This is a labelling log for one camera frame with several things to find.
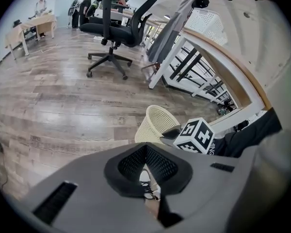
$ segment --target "office chair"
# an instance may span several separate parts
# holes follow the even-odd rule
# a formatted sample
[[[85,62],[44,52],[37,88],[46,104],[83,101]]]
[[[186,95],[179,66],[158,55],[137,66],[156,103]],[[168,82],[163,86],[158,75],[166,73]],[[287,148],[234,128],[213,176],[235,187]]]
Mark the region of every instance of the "office chair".
[[[101,57],[98,61],[92,64],[87,71],[86,76],[88,78],[92,77],[91,70],[98,65],[110,61],[112,62],[115,67],[122,73],[123,80],[126,80],[128,77],[125,74],[125,71],[120,66],[118,60],[127,61],[127,65],[130,66],[132,63],[131,59],[125,58],[123,56],[117,55],[113,53],[113,50],[116,50],[121,43],[125,46],[133,48],[139,45],[143,39],[144,35],[144,28],[146,21],[152,15],[149,14],[142,20],[142,16],[148,9],[156,2],[157,0],[147,0],[132,16],[131,23],[128,27],[122,26],[116,22],[111,22],[110,15],[111,15],[111,6],[112,0],[102,0],[103,3],[103,19],[102,24],[99,23],[95,18],[90,19],[90,23],[86,23],[80,26],[80,30],[85,33],[103,36],[101,41],[102,45],[106,45],[108,40],[112,42],[109,53],[90,53],[88,54],[88,59],[91,59],[92,56]]]

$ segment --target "white basket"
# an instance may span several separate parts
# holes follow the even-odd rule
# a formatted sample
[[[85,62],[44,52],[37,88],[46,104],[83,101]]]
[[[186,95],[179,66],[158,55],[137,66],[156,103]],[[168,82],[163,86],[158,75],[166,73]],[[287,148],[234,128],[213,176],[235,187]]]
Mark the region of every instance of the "white basket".
[[[176,125],[180,124],[172,114],[157,105],[150,105],[146,109],[145,118],[135,135],[135,142],[163,144],[160,141],[162,133]]]
[[[184,27],[203,34],[220,46],[227,43],[220,16],[214,11],[194,9]]]

